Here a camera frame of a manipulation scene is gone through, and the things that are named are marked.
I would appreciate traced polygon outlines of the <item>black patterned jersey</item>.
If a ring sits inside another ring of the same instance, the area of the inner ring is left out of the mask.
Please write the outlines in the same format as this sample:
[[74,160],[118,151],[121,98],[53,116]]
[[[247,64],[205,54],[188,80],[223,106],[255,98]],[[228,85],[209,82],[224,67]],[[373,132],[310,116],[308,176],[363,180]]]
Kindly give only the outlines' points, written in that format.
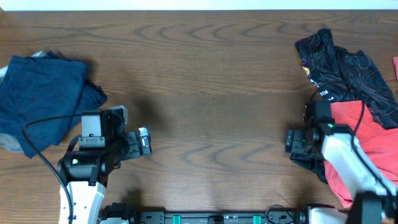
[[320,96],[331,102],[336,122],[353,128],[381,172],[397,182],[397,101],[380,71],[362,50],[351,53],[333,43],[331,30],[295,43],[302,68]]

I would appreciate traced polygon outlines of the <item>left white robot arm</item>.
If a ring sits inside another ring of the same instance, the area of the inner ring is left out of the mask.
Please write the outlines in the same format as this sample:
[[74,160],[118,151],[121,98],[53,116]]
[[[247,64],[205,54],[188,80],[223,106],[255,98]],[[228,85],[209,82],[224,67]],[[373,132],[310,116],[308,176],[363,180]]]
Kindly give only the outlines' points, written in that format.
[[67,188],[60,191],[60,223],[139,223],[140,215],[125,203],[101,209],[110,173],[121,162],[152,153],[145,127],[136,132],[85,133],[72,141],[58,163]]

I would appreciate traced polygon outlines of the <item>red printed t-shirt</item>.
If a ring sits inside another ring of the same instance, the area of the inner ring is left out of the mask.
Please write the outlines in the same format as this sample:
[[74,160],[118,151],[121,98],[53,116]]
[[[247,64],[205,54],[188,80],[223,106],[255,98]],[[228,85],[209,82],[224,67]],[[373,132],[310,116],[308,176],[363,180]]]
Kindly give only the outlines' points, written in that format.
[[364,53],[325,57],[310,77],[329,82],[323,97],[331,100],[336,122],[357,130],[363,151],[396,184],[397,102],[373,61]]

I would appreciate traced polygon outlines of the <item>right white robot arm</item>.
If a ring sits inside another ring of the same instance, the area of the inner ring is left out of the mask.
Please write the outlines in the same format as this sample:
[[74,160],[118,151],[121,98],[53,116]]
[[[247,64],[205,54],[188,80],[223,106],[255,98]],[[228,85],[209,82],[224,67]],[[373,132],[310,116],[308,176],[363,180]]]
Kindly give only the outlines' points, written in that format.
[[319,124],[307,130],[289,130],[285,148],[329,162],[349,190],[353,204],[347,211],[326,205],[307,205],[295,223],[397,223],[397,187],[361,149],[347,125]]

